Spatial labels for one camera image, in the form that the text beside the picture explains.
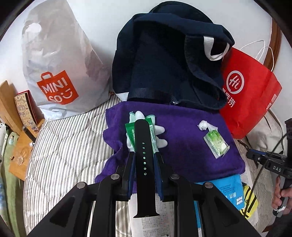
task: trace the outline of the blue package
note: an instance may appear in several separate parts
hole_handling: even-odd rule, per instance
[[[197,184],[203,184],[208,181],[199,182]],[[244,194],[243,187],[241,184],[240,175],[232,175],[226,178],[211,180],[213,183],[224,195],[225,197],[237,208],[240,210],[244,208]],[[199,220],[199,209],[197,201],[194,201],[194,207],[196,211],[197,226],[201,227]]]

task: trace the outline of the purple cloth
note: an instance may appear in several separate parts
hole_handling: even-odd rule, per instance
[[[245,163],[220,114],[163,104],[125,101],[106,110],[108,129],[103,132],[103,139],[115,153],[107,160],[101,174],[95,178],[96,183],[115,173],[118,165],[126,163],[129,151],[125,123],[129,122],[129,112],[138,110],[145,116],[154,114],[155,124],[165,128],[165,132],[158,135],[168,142],[165,148],[159,149],[162,158],[175,173],[190,182],[215,180],[245,171]],[[197,126],[202,120],[218,127],[218,132],[230,145],[224,157],[215,159],[204,141],[203,136],[208,130],[200,131]]]

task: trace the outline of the quilted mattress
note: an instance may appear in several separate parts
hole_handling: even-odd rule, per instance
[[[85,114],[44,122],[25,179],[23,211],[27,234],[73,186],[78,182],[92,184],[101,173],[113,154],[112,148],[102,138],[107,128],[105,110],[119,101],[118,97],[111,96],[109,101]],[[245,156],[245,148],[237,141],[235,144]],[[254,181],[259,168],[251,160],[248,160],[248,165]],[[262,232],[272,214],[273,186],[268,171],[263,170],[255,193],[259,200],[259,222],[255,228]],[[128,203],[117,202],[116,210],[116,236],[132,236]]]

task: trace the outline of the white tissue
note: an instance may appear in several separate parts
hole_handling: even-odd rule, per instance
[[[218,131],[218,128],[213,126],[212,124],[209,124],[207,121],[205,120],[202,120],[199,125],[198,125],[199,129],[201,131],[204,131],[206,129],[208,129],[209,131],[213,131],[213,130],[217,130]]]

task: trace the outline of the white rope handle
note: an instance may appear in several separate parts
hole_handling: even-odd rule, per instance
[[[230,45],[226,43],[226,48],[221,54],[211,55],[211,50],[214,44],[214,38],[210,36],[204,36],[204,50],[205,55],[210,61],[217,61],[224,57],[228,52]]]
[[[258,54],[256,55],[255,58],[257,58],[257,56],[260,54],[260,52],[261,52],[262,50],[264,51],[264,48],[270,48],[270,50],[271,50],[271,52],[272,52],[272,56],[273,56],[273,67],[272,67],[272,69],[271,69],[271,72],[272,72],[273,69],[274,69],[275,62],[274,62],[274,53],[273,53],[273,50],[272,50],[272,48],[271,48],[270,46],[262,47],[262,48],[260,49],[260,51],[258,52]]]
[[[264,42],[264,48],[266,47],[266,42],[264,40],[257,40],[257,41],[254,41],[254,42],[251,42],[251,43],[246,44],[245,46],[241,47],[240,50],[242,50],[244,47],[246,47],[246,46],[248,46],[248,45],[250,45],[252,43],[256,43],[256,42]],[[261,57],[262,57],[263,54],[264,54],[264,50],[262,51],[262,54],[261,54],[260,58],[258,59],[258,61],[260,61],[260,59],[261,59]]]

